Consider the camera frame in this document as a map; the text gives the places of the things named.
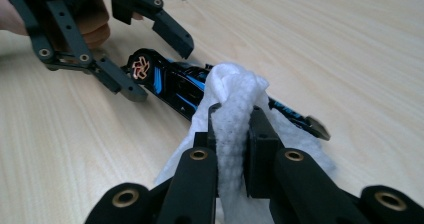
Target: finger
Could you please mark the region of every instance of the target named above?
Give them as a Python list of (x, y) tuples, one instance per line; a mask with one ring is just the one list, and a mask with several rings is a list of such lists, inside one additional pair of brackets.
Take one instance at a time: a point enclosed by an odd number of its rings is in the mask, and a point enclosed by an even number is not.
[(81, 34), (93, 32), (108, 21), (109, 13), (103, 0), (90, 0), (84, 3), (75, 15), (75, 22)]
[(133, 19), (135, 20), (143, 20), (144, 17), (141, 14), (138, 14), (137, 12), (133, 12)]
[(8, 0), (0, 0), (0, 30), (27, 36), (24, 21)]
[(103, 38), (103, 39), (99, 39), (96, 42), (92, 42), (92, 43), (87, 43), (87, 46), (89, 49), (95, 49), (97, 47), (100, 47), (105, 41), (107, 40), (107, 38)]
[(95, 43), (99, 40), (106, 40), (110, 36), (109, 25), (106, 23), (103, 26), (97, 28), (96, 30), (90, 33), (83, 34), (82, 36), (87, 44)]

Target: toy car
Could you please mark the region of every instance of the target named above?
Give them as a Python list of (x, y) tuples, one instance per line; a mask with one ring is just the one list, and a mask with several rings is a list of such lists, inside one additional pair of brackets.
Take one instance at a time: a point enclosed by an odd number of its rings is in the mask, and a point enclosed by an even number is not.
[[(139, 49), (122, 67), (133, 81), (166, 102), (188, 120), (203, 98), (205, 81), (212, 65), (204, 68), (186, 62), (172, 62), (152, 49)], [(298, 128), (315, 137), (329, 140), (325, 127), (311, 116), (303, 117), (282, 103), (269, 98), (269, 108), (277, 109)]]

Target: human hand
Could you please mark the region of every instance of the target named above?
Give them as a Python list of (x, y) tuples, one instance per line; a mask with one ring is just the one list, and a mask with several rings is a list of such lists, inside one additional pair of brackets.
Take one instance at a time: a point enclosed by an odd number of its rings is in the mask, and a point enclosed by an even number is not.
[[(103, 0), (92, 0), (85, 3), (74, 19), (81, 35), (89, 48), (96, 48), (103, 44), (110, 36), (108, 25), (109, 13)], [(66, 43), (57, 35), (58, 27), (53, 20), (44, 23), (48, 29), (49, 39), (57, 49), (67, 49)], [(25, 24), (15, 7), (9, 0), (0, 0), (0, 30), (8, 30), (19, 35), (28, 35)]]

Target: wood grain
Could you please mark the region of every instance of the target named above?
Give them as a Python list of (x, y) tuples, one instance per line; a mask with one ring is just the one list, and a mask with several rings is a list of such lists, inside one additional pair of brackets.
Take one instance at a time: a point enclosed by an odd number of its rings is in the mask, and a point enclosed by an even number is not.
[[(342, 189), (383, 184), (424, 205), (424, 0), (164, 1), (195, 40), (189, 61), (239, 63), (326, 125)], [(111, 20), (103, 49), (120, 65), (142, 47), (178, 60), (151, 24)], [(48, 71), (6, 31), (0, 107), (7, 224), (83, 223), (111, 187), (152, 188), (190, 126), (153, 95), (132, 103), (91, 76)]]

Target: blue stripe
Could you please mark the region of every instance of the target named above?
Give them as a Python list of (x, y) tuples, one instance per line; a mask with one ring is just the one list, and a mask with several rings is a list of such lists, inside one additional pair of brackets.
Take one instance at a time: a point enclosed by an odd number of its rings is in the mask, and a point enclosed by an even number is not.
[(192, 106), (194, 108), (194, 110), (197, 110), (197, 106), (194, 105), (193, 103), (189, 102), (187, 99), (185, 99), (184, 97), (182, 97), (180, 94), (177, 94), (177, 96), (179, 98), (181, 98), (181, 100), (183, 100), (185, 103), (189, 104), (190, 106)]
[(288, 107), (284, 106), (282, 103), (280, 103), (280, 102), (278, 102), (278, 101), (275, 101), (275, 106), (276, 106), (276, 107), (280, 107), (280, 108), (282, 108), (282, 109), (283, 109), (286, 113), (288, 113), (288, 114), (290, 114), (290, 115), (294, 116), (295, 118), (300, 118), (300, 117), (302, 117), (299, 113), (297, 113), (297, 112), (293, 111), (292, 109), (290, 109), (290, 108), (288, 108)]
[(162, 91), (162, 76), (160, 74), (160, 69), (155, 67), (155, 92), (159, 94)]
[(196, 86), (198, 86), (200, 89), (202, 89), (202, 91), (205, 90), (205, 83), (198, 81), (196, 79), (194, 79), (191, 76), (187, 76), (188, 79), (190, 79)]

